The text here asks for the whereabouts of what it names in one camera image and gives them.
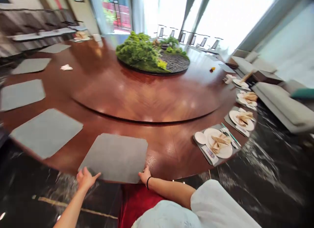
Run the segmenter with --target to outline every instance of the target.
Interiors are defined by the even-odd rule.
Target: teal pillow
[[[314,89],[297,89],[290,95],[293,99],[314,99]]]

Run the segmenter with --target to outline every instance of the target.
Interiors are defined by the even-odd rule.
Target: gray sofa
[[[291,133],[313,133],[314,100],[301,103],[290,98],[299,88],[306,87],[290,80],[279,85],[259,82],[252,90]]]
[[[269,64],[262,58],[259,58],[259,54],[256,52],[249,53],[245,58],[242,57],[231,57],[237,64],[238,70],[236,70],[237,74],[240,77],[245,76],[251,71],[260,71],[264,75],[272,78],[278,78],[274,73],[277,71],[277,68],[272,64]]]

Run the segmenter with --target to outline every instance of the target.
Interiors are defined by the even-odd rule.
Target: hand
[[[145,186],[146,186],[146,182],[147,182],[148,178],[151,176],[150,171],[149,171],[149,166],[147,166],[144,169],[144,172],[139,172],[138,175],[140,176],[143,184],[145,184]]]
[[[80,170],[76,175],[76,179],[78,181],[78,189],[84,189],[86,191],[89,190],[90,187],[95,183],[96,179],[101,175],[98,173],[96,176],[92,176],[91,173],[84,167],[83,172]]]

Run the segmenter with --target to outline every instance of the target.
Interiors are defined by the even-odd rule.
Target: wall
[[[27,9],[43,9],[39,0],[9,0],[11,4],[0,4],[2,9],[17,9],[17,8],[27,8]]]
[[[275,65],[285,81],[295,79],[314,88],[314,0],[301,0],[257,51]]]
[[[83,21],[91,34],[99,34],[97,23],[93,15],[91,3],[89,0],[84,0],[84,3],[68,0],[70,6],[78,21]]]

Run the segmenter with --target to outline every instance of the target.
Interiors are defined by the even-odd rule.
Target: cup
[[[101,36],[100,36],[100,34],[93,34],[93,37],[94,37],[94,40],[95,40],[96,42],[101,41]]]

